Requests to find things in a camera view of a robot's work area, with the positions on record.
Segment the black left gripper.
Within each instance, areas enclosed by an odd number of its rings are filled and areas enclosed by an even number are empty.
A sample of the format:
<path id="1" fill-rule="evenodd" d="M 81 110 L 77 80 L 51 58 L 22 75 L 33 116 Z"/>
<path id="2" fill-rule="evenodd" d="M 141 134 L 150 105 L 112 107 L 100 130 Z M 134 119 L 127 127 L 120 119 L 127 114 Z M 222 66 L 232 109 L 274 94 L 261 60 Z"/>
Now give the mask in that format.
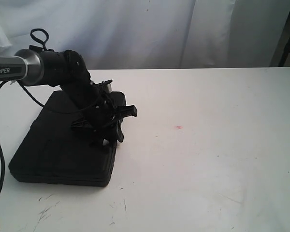
<path id="1" fill-rule="evenodd" d="M 71 102 L 81 114 L 71 122 L 71 129 L 81 135 L 90 135 L 91 147 L 109 145 L 109 141 L 105 138 L 115 138 L 122 143 L 123 119 L 137 116 L 136 106 L 126 105 L 123 93 L 75 93 L 71 95 Z"/>

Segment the left silver black robot arm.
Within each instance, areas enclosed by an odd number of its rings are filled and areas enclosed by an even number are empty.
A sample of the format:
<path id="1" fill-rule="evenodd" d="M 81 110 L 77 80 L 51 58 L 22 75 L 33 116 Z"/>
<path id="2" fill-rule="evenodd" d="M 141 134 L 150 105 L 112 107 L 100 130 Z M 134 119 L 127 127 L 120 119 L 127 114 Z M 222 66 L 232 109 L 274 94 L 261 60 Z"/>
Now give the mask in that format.
<path id="1" fill-rule="evenodd" d="M 119 105 L 112 98 L 111 80 L 94 83 L 80 54 L 72 50 L 36 52 L 21 49 L 14 56 L 0 56 L 0 82 L 17 81 L 22 87 L 59 86 L 82 118 L 71 128 L 88 132 L 98 143 L 123 142 L 123 118 L 137 116 L 134 105 Z"/>

